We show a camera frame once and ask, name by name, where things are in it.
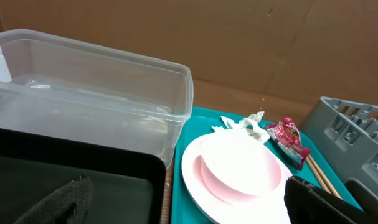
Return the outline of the red snack wrapper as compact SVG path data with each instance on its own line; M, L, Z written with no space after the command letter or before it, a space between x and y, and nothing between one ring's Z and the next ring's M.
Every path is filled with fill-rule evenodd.
M302 170L311 150L301 143L301 135L291 118L265 126L265 131L278 147L291 159L296 170Z

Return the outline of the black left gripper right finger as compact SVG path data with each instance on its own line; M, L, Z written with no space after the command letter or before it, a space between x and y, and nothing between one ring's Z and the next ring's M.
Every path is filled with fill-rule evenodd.
M298 176L285 184L285 206L292 224L362 224L367 214Z

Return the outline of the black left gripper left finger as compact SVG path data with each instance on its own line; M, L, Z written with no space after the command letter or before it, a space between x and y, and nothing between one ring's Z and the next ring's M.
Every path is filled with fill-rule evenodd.
M55 189L21 216L15 224L83 224L93 197L93 184L88 176Z

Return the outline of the white napkin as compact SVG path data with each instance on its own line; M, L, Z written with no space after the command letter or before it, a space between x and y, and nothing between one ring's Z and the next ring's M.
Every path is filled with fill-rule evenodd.
M220 119L224 124L224 127L213 126L212 129L214 132L230 130L237 134L249 136L261 144L265 144L269 140L270 135L259 125L259 123L262 121L264 113L264 111L259 111L255 114L251 114L250 116L240 120L238 123L228 117L221 116Z

